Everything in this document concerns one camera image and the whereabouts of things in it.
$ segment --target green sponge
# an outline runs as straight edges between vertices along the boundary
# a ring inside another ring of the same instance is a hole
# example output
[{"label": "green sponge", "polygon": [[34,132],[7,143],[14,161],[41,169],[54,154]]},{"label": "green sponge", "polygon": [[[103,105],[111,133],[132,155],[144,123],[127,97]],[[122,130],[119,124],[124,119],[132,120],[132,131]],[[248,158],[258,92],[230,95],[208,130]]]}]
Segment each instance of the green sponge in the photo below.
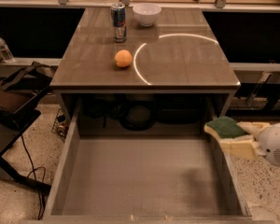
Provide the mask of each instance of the green sponge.
[{"label": "green sponge", "polygon": [[205,124],[217,132],[220,138],[236,138],[247,133],[229,117],[220,117]]}]

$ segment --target open drawer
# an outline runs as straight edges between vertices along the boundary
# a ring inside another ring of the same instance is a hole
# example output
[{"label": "open drawer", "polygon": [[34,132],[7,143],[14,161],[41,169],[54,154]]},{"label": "open drawer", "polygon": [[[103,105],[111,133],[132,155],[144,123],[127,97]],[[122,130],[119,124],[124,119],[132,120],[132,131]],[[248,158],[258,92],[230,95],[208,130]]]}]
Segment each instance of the open drawer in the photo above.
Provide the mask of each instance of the open drawer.
[{"label": "open drawer", "polygon": [[142,132],[109,120],[98,129],[81,106],[43,223],[250,223],[231,164],[202,132],[205,120]]}]

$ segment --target orange ball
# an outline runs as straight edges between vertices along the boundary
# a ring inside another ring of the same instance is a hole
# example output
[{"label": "orange ball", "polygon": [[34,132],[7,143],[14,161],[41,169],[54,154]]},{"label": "orange ball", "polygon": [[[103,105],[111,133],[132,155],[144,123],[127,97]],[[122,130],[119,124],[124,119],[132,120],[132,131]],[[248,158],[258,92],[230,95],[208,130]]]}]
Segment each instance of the orange ball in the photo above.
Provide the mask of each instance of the orange ball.
[{"label": "orange ball", "polygon": [[116,66],[124,68],[124,67],[129,66],[132,63],[133,57],[132,57],[132,54],[128,50],[122,49],[118,53],[116,53],[116,55],[114,57],[114,61],[115,61]]}]

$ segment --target plastic bottle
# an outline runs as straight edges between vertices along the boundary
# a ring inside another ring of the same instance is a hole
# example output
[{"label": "plastic bottle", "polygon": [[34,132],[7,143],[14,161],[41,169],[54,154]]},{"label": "plastic bottle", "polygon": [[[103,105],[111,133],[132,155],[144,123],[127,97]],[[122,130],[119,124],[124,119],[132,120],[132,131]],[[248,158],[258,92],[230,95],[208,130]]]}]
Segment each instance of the plastic bottle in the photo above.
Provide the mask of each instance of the plastic bottle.
[{"label": "plastic bottle", "polygon": [[0,53],[6,63],[15,62],[15,58],[13,57],[10,49],[4,39],[0,37]]}]

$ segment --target soda can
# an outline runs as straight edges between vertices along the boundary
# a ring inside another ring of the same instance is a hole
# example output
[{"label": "soda can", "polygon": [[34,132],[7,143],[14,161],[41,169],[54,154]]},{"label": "soda can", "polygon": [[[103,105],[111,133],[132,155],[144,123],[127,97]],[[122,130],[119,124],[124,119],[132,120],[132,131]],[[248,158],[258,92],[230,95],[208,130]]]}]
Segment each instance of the soda can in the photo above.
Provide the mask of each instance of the soda can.
[{"label": "soda can", "polygon": [[127,39],[124,4],[116,3],[111,6],[111,18],[114,31],[114,41],[124,42]]}]

